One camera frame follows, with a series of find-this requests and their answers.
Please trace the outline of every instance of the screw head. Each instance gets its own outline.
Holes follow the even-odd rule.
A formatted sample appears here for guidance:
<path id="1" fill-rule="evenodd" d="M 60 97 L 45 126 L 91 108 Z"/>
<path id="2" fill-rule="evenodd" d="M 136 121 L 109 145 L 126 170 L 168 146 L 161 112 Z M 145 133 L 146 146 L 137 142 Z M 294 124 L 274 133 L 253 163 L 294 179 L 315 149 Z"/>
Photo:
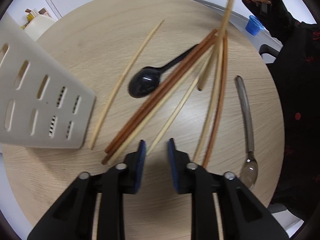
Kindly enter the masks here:
<path id="1" fill-rule="evenodd" d="M 87 179 L 90 177 L 90 174 L 88 172 L 82 172 L 80 175 L 79 175 L 79 179 Z"/>
<path id="2" fill-rule="evenodd" d="M 226 179 L 232 180 L 232 179 L 234 179 L 236 176 L 235 176 L 235 174 L 234 174 L 233 172 L 228 171 L 228 172 L 226 172 L 226 173 L 224 174 L 224 177 L 225 177 Z"/>
<path id="3" fill-rule="evenodd" d="M 125 163 L 119 163 L 116 165 L 117 170 L 125 170 L 127 168 L 127 164 Z"/>
<path id="4" fill-rule="evenodd" d="M 187 164 L 187 169 L 189 169 L 189 170 L 195 170 L 196 168 L 198 168 L 198 164 L 196 164 L 196 163 L 188 163 Z"/>

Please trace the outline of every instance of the metal spoon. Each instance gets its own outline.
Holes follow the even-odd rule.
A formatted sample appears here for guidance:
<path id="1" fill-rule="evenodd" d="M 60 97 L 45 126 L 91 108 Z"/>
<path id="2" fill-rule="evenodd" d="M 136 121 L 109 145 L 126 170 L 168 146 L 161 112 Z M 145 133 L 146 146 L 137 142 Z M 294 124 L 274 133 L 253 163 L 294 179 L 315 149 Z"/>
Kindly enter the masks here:
<path id="1" fill-rule="evenodd" d="M 247 92 L 245 90 L 242 77 L 237 76 L 235 82 L 240 98 L 247 151 L 247 160 L 242 166 L 240 172 L 240 180 L 247 186 L 248 189 L 252 189 L 258 178 L 258 163 L 254 158 L 254 138 L 251 112 Z"/>
<path id="2" fill-rule="evenodd" d="M 144 67 L 130 80 L 128 92 L 134 98 L 142 98 L 152 93 L 160 84 L 161 75 L 182 61 L 194 48 L 188 49 L 163 67 Z"/>

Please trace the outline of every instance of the stainless steel spoon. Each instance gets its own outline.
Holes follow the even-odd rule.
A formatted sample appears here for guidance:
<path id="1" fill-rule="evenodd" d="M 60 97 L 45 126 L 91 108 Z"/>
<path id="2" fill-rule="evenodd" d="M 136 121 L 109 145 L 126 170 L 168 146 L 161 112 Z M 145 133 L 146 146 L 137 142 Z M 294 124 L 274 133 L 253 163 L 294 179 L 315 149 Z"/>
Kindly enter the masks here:
<path id="1" fill-rule="evenodd" d="M 241 104 L 242 117 L 244 122 L 245 144 L 247 151 L 247 159 L 242 166 L 240 172 L 240 180 L 247 186 L 248 189 L 252 189 L 258 178 L 258 163 L 254 158 L 254 138 L 251 112 L 247 92 L 245 90 L 242 77 L 237 76 L 235 81 Z"/>

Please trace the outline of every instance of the slotted holes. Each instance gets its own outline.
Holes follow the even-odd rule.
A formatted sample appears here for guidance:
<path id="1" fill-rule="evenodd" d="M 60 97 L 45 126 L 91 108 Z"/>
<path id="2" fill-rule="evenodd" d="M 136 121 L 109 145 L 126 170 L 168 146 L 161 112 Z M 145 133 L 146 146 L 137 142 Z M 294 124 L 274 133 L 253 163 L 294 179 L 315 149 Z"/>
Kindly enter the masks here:
<path id="1" fill-rule="evenodd" d="M 0 65 L 1 65 L 2 60 L 4 58 L 4 55 L 7 53 L 8 49 L 9 49 L 9 46 L 7 43 L 2 46 L 2 48 L 0 50 Z"/>
<path id="2" fill-rule="evenodd" d="M 63 101 L 65 93 L 66 93 L 66 87 L 62 87 L 60 94 L 59 94 L 59 97 L 58 97 L 58 100 L 57 100 L 57 107 L 58 108 L 61 107 L 61 105 L 62 105 L 62 101 Z"/>
<path id="3" fill-rule="evenodd" d="M 4 128 L 7 130 L 10 130 L 10 127 L 11 127 L 13 110 L 14 110 L 14 101 L 10 99 L 7 105 L 7 112 L 5 113 L 5 119 L 4 119 Z"/>
<path id="4" fill-rule="evenodd" d="M 27 60 L 24 61 L 24 63 L 22 64 L 21 68 L 20 68 L 20 71 L 18 73 L 18 76 L 14 82 L 14 88 L 15 89 L 18 89 L 20 88 L 20 85 L 21 85 L 21 81 L 25 75 L 25 73 L 27 72 L 27 69 L 29 67 L 29 62 Z"/>
<path id="5" fill-rule="evenodd" d="M 73 122 L 70 121 L 68 124 L 68 129 L 67 129 L 67 133 L 66 133 L 66 138 L 69 140 L 71 137 L 71 131 L 72 131 L 72 126 L 73 126 Z"/>
<path id="6" fill-rule="evenodd" d="M 51 119 L 50 128 L 49 128 L 49 136 L 52 138 L 54 136 L 54 130 L 57 124 L 57 117 L 54 115 Z"/>
<path id="7" fill-rule="evenodd" d="M 45 88 L 46 88 L 48 81 L 49 81 L 49 77 L 48 77 L 48 75 L 45 75 L 42 82 L 41 82 L 41 85 L 39 87 L 38 93 L 37 93 L 38 99 L 42 98 L 42 95 L 44 94 L 44 91 L 45 91 Z"/>
<path id="8" fill-rule="evenodd" d="M 38 116 L 38 111 L 35 108 L 32 109 L 30 121 L 29 121 L 29 134 L 30 135 L 33 135 L 35 133 L 37 116 Z"/>
<path id="9" fill-rule="evenodd" d="M 75 101 L 75 104 L 74 104 L 73 109 L 72 109 L 72 113 L 73 113 L 73 114 L 76 114 L 76 113 L 77 113 L 78 108 L 79 108 L 80 101 L 81 101 L 81 97 L 80 97 L 80 96 L 77 96 L 76 101 Z"/>

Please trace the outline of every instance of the blue plastic basket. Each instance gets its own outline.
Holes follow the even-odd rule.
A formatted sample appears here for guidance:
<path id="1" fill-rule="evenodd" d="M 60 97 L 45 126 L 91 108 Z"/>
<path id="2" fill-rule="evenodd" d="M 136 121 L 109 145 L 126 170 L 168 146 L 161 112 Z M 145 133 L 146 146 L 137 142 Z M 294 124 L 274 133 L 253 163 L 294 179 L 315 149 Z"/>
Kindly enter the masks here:
<path id="1" fill-rule="evenodd" d="M 256 36 L 259 33 L 259 31 L 264 29 L 264 26 L 257 19 L 257 17 L 255 17 L 254 15 L 250 15 L 249 21 L 245 29 L 247 30 L 248 33 L 252 34 L 253 36 Z"/>

